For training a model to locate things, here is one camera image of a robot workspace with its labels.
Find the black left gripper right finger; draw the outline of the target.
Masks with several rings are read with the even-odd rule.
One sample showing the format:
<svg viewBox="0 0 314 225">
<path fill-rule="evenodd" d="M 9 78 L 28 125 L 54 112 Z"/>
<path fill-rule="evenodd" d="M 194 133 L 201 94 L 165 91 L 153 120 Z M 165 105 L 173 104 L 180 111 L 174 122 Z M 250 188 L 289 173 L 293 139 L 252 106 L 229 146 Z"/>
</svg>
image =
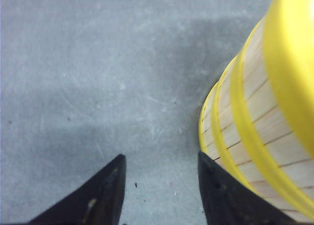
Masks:
<svg viewBox="0 0 314 225">
<path fill-rule="evenodd" d="M 198 179 L 209 225 L 297 225 L 259 197 L 204 152 L 198 154 Z"/>
</svg>

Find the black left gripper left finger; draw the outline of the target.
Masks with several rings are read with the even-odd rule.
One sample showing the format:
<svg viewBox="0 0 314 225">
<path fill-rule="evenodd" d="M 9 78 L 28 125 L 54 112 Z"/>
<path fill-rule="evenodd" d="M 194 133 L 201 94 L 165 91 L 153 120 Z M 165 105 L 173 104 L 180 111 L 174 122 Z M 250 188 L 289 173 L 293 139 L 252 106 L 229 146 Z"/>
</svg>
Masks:
<svg viewBox="0 0 314 225">
<path fill-rule="evenodd" d="M 125 196 L 126 157 L 119 154 L 29 225 L 117 225 Z"/>
</svg>

